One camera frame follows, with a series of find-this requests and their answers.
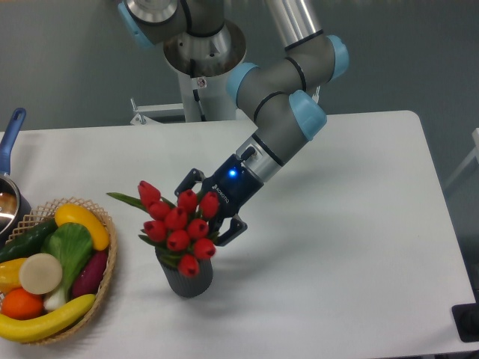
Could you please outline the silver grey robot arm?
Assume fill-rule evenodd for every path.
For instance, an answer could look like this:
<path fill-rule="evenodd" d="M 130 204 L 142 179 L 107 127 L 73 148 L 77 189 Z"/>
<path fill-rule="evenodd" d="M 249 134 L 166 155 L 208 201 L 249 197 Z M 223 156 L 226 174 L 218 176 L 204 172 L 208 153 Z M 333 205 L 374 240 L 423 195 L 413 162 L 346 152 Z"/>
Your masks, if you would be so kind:
<path fill-rule="evenodd" d="M 285 58 L 261 68 L 245 62 L 241 29 L 227 20 L 222 1 L 121 1 L 118 10 L 135 41 L 162 44 L 177 74 L 188 122 L 233 120 L 243 112 L 256 131 L 211 177 L 192 170 L 180 190 L 201 185 L 219 197 L 210 225 L 224 246 L 247 228 L 240 208 L 325 126 L 314 89 L 341 76 L 349 54 L 325 35 L 310 1 L 268 1 Z"/>

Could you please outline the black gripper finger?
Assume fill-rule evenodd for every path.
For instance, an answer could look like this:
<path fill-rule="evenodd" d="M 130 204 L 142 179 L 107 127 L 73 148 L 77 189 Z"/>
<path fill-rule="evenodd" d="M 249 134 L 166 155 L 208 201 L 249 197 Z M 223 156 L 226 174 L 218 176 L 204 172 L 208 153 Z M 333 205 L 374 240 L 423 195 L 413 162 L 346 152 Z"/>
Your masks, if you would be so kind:
<path fill-rule="evenodd" d="M 188 189 L 193 189 L 193 187 L 198 184 L 202 183 L 205 179 L 204 173 L 197 168 L 193 168 L 187 175 L 183 178 L 180 184 L 174 190 L 174 194 L 179 196 L 181 193 Z"/>
<path fill-rule="evenodd" d="M 213 243 L 215 246 L 224 247 L 243 234 L 247 229 L 247 223 L 245 223 L 239 215 L 234 215 L 230 220 L 229 228 L 223 234 L 220 234 Z"/>

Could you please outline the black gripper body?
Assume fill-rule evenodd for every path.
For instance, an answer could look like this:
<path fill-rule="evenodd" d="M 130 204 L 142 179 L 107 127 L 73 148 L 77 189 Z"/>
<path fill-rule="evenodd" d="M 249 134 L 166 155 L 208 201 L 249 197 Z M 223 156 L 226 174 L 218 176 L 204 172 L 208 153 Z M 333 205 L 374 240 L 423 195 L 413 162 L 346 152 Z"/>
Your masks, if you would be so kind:
<path fill-rule="evenodd" d="M 219 210 L 214 217 L 217 223 L 232 218 L 240 208 L 264 185 L 247 167 L 240 157 L 231 155 L 211 177 L 201 185 L 203 193 L 214 192 L 219 199 Z"/>

